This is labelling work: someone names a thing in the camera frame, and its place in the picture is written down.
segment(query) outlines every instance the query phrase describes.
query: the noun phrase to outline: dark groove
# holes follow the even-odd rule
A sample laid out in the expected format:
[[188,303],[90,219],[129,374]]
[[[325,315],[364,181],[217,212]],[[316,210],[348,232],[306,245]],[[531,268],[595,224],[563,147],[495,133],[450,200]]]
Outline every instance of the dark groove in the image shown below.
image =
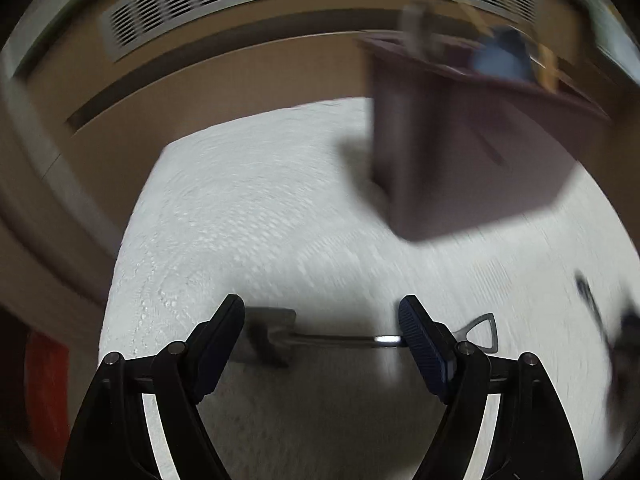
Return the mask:
[[[230,28],[180,46],[137,67],[89,99],[67,120],[74,132],[133,92],[163,77],[226,52],[268,41],[312,34],[358,30],[396,30],[399,11],[389,9],[337,9],[300,12]],[[477,39],[473,25],[438,17],[437,31],[461,38]]]

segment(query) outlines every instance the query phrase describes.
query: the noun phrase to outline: maroon plastic container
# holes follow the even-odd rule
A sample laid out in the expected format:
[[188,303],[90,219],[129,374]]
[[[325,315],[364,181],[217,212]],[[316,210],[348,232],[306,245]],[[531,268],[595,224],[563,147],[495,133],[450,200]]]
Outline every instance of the maroon plastic container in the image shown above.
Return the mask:
[[372,177],[388,222],[424,240],[549,205],[609,118],[577,89],[468,69],[473,47],[449,41],[446,64],[415,59],[398,34],[367,36]]

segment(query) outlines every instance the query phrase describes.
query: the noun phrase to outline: white tablecloth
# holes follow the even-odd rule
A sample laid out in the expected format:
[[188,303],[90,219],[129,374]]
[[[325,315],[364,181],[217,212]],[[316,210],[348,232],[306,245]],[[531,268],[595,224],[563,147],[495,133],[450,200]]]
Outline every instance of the white tablecloth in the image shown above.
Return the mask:
[[[624,290],[640,297],[640,261],[609,202],[577,164],[545,210],[408,243],[380,216],[369,129],[369,102],[345,99],[167,146],[127,227],[100,358],[185,339],[230,292],[247,305],[295,308],[301,331],[325,334],[397,334],[406,294],[452,330],[493,312],[498,355],[540,356],[585,478],[597,478],[618,444],[604,412],[606,351],[574,272],[589,280],[612,332]],[[491,396],[466,478],[481,475],[497,405]],[[162,477],[177,478],[154,398],[145,406]],[[409,479],[444,410],[406,349],[299,349],[287,371],[229,364],[199,409],[235,480]]]

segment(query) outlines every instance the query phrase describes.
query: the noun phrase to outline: metal screw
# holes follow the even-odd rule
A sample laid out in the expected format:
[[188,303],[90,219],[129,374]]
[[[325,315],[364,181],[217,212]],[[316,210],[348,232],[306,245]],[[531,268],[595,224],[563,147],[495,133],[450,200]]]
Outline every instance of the metal screw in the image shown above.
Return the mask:
[[185,348],[187,348],[187,345],[185,345],[182,341],[174,341],[173,343],[169,344],[166,350],[171,355],[180,355],[182,352],[184,352]]
[[120,354],[118,352],[109,352],[104,356],[102,362],[106,365],[114,365],[120,360]]
[[463,341],[462,343],[458,343],[458,351],[464,355],[471,355],[476,351],[476,347],[469,341]]
[[535,366],[538,364],[538,358],[531,352],[524,352],[524,354],[522,354],[522,360],[529,366]]

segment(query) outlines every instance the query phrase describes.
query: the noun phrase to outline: table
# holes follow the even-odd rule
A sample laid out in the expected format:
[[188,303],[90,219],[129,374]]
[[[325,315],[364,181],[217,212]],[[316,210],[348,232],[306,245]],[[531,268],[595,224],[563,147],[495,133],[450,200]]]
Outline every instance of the table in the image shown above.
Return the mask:
[[[604,413],[606,350],[574,272],[615,332],[625,291],[640,298],[640,260],[613,208],[576,164],[544,210],[401,240],[368,179],[369,108],[353,98],[274,110],[167,146],[122,242],[100,358],[185,339],[231,292],[294,308],[309,333],[398,334],[406,294],[452,330],[493,312],[498,355],[540,356],[585,478],[598,478],[619,443]],[[466,478],[481,475],[497,407],[491,396]],[[299,349],[284,371],[229,364],[198,408],[234,479],[409,479],[444,412],[407,349]],[[177,478],[152,396],[145,409],[162,478]]]

